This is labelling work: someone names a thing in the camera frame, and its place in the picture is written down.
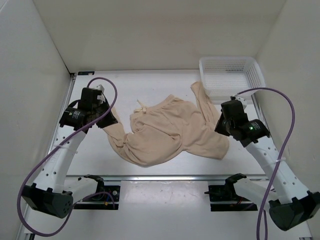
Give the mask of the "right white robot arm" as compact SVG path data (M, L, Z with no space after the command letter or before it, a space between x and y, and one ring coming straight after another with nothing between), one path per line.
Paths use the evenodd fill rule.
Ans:
M279 152L270 132L259 119L248 119L241 101L232 99L221 104L215 131L239 141L258 162L274 188L274 191L267 190L246 175L237 173L225 180L227 198L243 197L261 206L282 231L314 217L320 209L319 192L311 192L288 164L278 158Z

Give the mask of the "beige trousers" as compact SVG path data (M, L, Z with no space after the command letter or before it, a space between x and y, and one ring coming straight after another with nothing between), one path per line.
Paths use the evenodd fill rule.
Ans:
M141 167L163 164L181 152L221 160L229 150L226 136L215 132L219 113L199 81L190 86L195 103L169 95L130 115L131 132L121 122L103 128L112 149Z

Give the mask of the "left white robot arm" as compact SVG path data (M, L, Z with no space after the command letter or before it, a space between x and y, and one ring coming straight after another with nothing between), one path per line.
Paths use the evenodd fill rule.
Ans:
M86 197L103 198L102 177L88 174L69 185L65 184L65 179L77 149L88 133L82 127L101 117L109 107L103 86L97 85L83 88L81 98L63 112L59 124L71 127L73 137L59 137L57 151L45 161L33 183L22 188L21 196L33 210L63 219L76 202Z

